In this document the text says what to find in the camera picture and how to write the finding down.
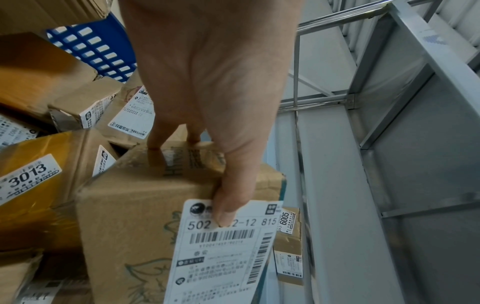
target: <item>fingernail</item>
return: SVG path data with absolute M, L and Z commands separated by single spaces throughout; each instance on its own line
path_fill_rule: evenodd
M 218 216 L 218 225 L 220 227 L 230 226 L 235 219 L 236 212 L 222 212 Z

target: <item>finger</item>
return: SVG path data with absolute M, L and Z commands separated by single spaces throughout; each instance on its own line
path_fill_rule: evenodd
M 213 218 L 220 226 L 229 226 L 237 210 L 252 199 L 265 146 L 225 154 L 225 172 L 213 196 Z
M 186 140 L 191 143 L 197 143 L 201 140 L 200 136 L 205 131 L 205 125 L 202 123 L 187 124 L 186 130 L 188 131 Z
M 165 123 L 155 117 L 146 142 L 148 148 L 152 150 L 159 149 L 178 127 L 178 125 Z

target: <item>metal shelving rack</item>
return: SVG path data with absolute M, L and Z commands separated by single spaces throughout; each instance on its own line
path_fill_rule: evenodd
M 299 25 L 276 158 L 295 177 L 285 202 L 301 202 L 305 303 L 480 296 L 480 55 L 464 63 L 429 27 L 440 4 L 381 0 Z M 346 94 L 299 100 L 301 36 L 369 18 Z

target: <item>hand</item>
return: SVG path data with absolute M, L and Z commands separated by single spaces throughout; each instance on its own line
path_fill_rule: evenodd
M 122 0 L 121 14 L 150 94 L 158 149 L 179 124 L 205 130 L 225 154 L 213 216 L 230 225 L 253 196 L 292 58 L 302 1 Z

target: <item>blue plastic crate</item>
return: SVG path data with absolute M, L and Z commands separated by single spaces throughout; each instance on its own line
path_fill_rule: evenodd
M 109 14 L 101 21 L 47 31 L 50 42 L 98 71 L 125 82 L 137 68 L 124 27 Z

